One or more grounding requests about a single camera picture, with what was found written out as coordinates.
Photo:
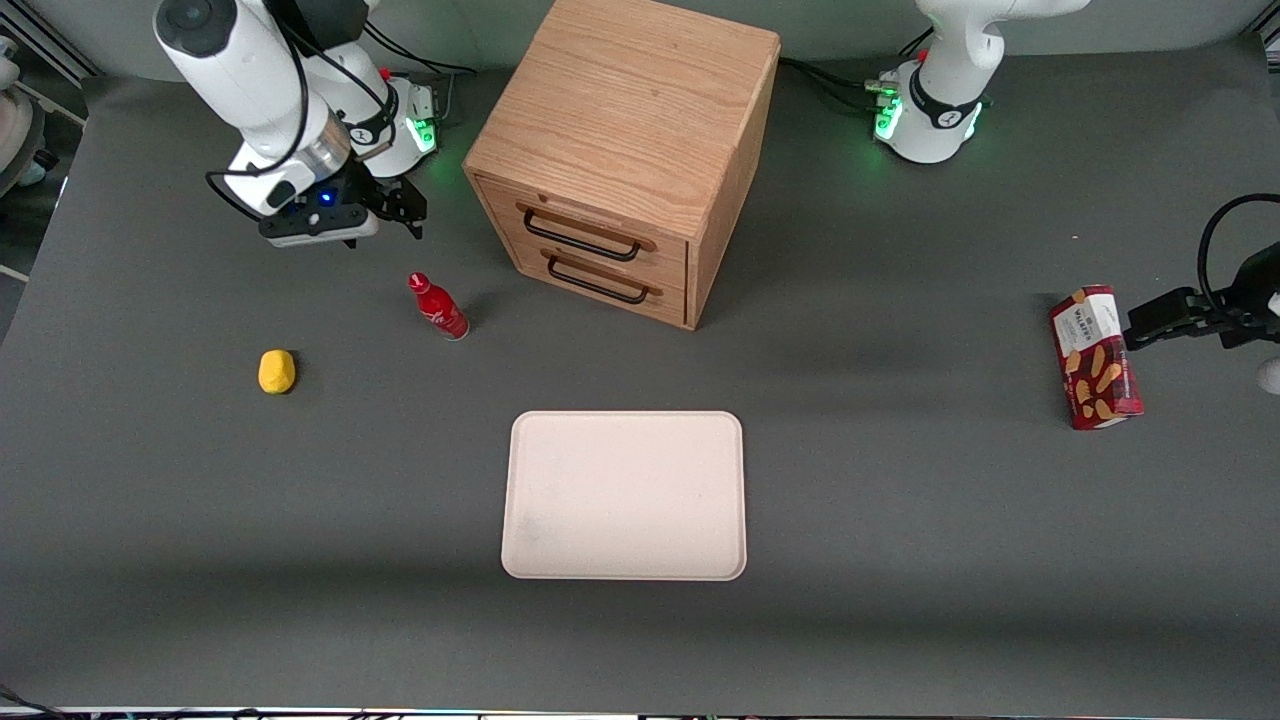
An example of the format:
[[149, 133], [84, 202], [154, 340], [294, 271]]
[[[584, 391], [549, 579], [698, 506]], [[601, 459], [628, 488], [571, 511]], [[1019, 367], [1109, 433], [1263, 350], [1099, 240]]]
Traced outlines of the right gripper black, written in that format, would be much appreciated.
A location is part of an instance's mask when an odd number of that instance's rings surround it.
[[365, 164], [347, 161], [300, 195], [300, 213], [310, 225], [360, 225], [378, 218], [403, 225], [415, 240], [422, 240], [428, 201], [406, 178], [381, 183]]

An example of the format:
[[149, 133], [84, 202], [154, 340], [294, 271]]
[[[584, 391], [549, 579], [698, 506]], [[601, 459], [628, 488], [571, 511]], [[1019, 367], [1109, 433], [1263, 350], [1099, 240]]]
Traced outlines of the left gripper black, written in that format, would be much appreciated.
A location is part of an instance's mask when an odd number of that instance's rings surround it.
[[1211, 334], [1219, 324], [1219, 341], [1224, 348], [1239, 348], [1252, 342], [1279, 342], [1277, 292], [1279, 246], [1260, 250], [1243, 261], [1234, 281], [1222, 290], [1211, 290], [1208, 247], [1198, 250], [1199, 290], [1210, 302], [1190, 287], [1162, 293], [1149, 306], [1132, 309], [1124, 342], [1130, 352], [1151, 345], [1179, 338]]

